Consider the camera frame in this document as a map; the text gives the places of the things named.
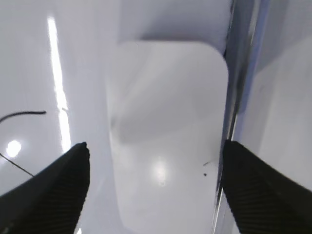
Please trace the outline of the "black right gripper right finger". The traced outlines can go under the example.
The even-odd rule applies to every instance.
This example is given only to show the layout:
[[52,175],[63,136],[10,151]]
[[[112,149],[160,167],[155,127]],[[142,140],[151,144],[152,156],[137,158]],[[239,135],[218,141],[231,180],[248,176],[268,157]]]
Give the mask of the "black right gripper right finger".
[[242,234],[310,234],[312,193],[239,142],[223,148],[223,190]]

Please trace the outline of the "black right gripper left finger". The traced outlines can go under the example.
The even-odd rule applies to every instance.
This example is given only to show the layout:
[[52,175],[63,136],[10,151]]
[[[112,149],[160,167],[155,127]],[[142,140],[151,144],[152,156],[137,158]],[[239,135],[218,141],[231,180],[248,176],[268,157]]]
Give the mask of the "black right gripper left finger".
[[2,234],[73,234],[90,184],[90,154],[78,143],[25,183],[1,195]]

